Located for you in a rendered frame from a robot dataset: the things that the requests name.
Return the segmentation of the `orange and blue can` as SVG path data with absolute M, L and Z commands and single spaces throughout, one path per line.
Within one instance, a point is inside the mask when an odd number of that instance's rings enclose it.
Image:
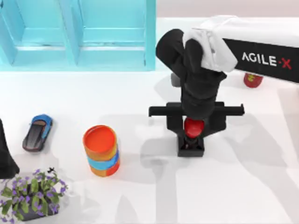
M 113 175 L 120 166 L 117 136 L 106 125 L 89 128 L 83 136 L 83 146 L 91 171 L 100 177 Z

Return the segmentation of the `red round object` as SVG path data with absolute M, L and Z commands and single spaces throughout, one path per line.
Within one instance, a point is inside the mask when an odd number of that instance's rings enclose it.
M 251 73 L 245 73 L 243 82 L 249 88 L 257 88 L 262 83 L 263 77 Z

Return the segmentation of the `blue toy car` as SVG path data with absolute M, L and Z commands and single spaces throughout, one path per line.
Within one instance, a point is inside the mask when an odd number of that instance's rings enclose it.
M 28 152 L 42 151 L 52 125 L 53 119 L 50 116 L 46 114 L 34 116 L 22 142 L 22 148 Z

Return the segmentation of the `light blue rack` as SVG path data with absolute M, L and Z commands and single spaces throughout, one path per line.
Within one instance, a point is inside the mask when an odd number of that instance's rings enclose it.
M 0 0 L 0 71 L 155 69 L 156 0 Z

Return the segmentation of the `purple flower plant pot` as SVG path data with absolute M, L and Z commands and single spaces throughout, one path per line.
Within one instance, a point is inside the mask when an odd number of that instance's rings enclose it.
M 17 224 L 55 215 L 68 185 L 54 168 L 35 170 L 31 176 L 17 175 L 0 182 L 0 224 Z

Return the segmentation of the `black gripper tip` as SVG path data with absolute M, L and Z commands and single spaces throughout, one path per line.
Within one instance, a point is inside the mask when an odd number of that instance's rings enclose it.
M 0 180 L 12 179 L 19 172 L 20 169 L 9 152 L 3 123 L 0 119 Z

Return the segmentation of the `red and black stamp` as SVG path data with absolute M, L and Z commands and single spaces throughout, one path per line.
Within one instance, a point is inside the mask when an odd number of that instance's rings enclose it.
M 204 141 L 202 133 L 204 121 L 186 118 L 183 131 L 178 134 L 179 157 L 202 157 L 204 155 Z

